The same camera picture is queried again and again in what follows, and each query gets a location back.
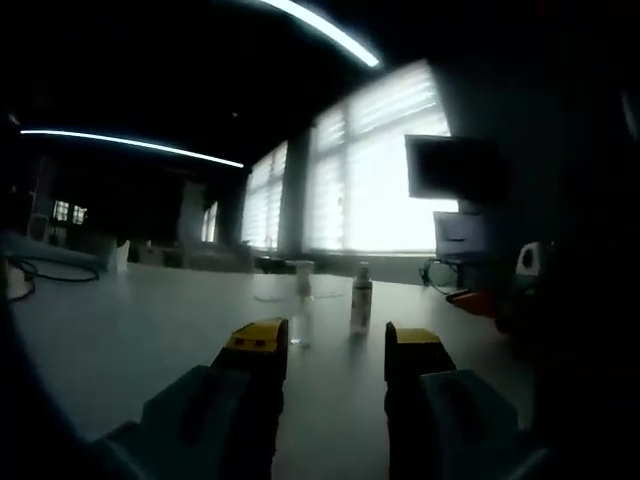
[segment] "dark ceiling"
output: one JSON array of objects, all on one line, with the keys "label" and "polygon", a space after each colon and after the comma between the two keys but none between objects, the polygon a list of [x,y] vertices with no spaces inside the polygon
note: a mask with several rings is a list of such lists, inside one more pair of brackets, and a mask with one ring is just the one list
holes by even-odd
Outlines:
[{"label": "dark ceiling", "polygon": [[256,0],[109,2],[92,11],[56,3],[23,12],[5,29],[9,108],[27,128],[135,138],[252,165],[398,65],[508,49],[516,37],[535,43],[547,10],[533,0],[508,10],[466,1],[312,4],[381,65],[367,67]]}]

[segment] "table surface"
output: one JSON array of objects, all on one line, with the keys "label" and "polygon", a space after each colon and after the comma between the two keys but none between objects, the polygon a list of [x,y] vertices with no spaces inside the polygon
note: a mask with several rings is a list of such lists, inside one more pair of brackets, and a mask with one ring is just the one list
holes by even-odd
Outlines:
[{"label": "table surface", "polygon": [[[78,432],[93,439],[139,419],[147,399],[194,365],[209,364],[234,329],[292,317],[294,282],[129,265],[99,282],[40,281],[14,310],[45,385]],[[439,335],[458,368],[475,370],[529,423],[531,373],[511,358],[489,319],[456,309],[433,289],[374,282],[369,334],[354,338],[351,280],[316,275],[312,285],[311,347],[290,347],[275,479],[387,478],[388,321]]]}]

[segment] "window blind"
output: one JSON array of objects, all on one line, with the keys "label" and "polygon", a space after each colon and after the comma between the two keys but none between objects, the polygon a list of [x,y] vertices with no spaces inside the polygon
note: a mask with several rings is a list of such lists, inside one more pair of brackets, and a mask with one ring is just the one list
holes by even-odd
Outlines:
[{"label": "window blind", "polygon": [[209,210],[204,212],[202,222],[202,241],[214,242],[216,234],[216,217],[218,216],[218,203],[214,203]]},{"label": "window blind", "polygon": [[400,69],[317,120],[307,180],[307,250],[435,250],[433,212],[458,206],[409,198],[407,134],[449,135],[425,62]]},{"label": "window blind", "polygon": [[247,182],[242,240],[254,248],[276,249],[280,226],[282,180],[287,160],[284,143],[260,160]]}]

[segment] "fluorescent light strip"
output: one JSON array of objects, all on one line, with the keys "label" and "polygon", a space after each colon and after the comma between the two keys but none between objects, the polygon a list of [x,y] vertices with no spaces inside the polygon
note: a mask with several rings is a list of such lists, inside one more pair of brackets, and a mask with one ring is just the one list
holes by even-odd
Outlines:
[{"label": "fluorescent light strip", "polygon": [[316,30],[324,33],[327,37],[332,39],[337,44],[346,48],[368,66],[375,67],[376,65],[378,65],[378,63],[380,63],[379,60],[371,54],[371,52],[369,52],[366,48],[356,42],[349,35],[338,29],[335,25],[327,22],[324,18],[319,17],[318,15],[311,12],[310,10],[307,10],[304,7],[301,7],[297,3],[293,3],[290,0],[260,1],[267,3],[272,7],[278,8],[283,12],[288,13],[289,15],[293,15],[294,17],[302,20],[305,23],[308,23]]},{"label": "fluorescent light strip", "polygon": [[64,137],[80,137],[89,138],[91,140],[102,140],[105,142],[124,143],[126,145],[134,145],[136,147],[151,148],[153,150],[161,150],[163,152],[177,153],[178,155],[186,155],[187,157],[201,158],[203,160],[209,160],[211,162],[223,163],[224,165],[229,165],[231,167],[244,167],[243,164],[232,162],[230,160],[223,160],[221,158],[210,157],[209,155],[202,155],[201,153],[189,152],[187,150],[180,150],[178,148],[163,147],[162,145],[155,145],[153,143],[127,140],[125,138],[105,137],[104,135],[93,135],[90,133],[65,132],[63,130],[21,130],[20,133],[23,135],[62,135]]}]

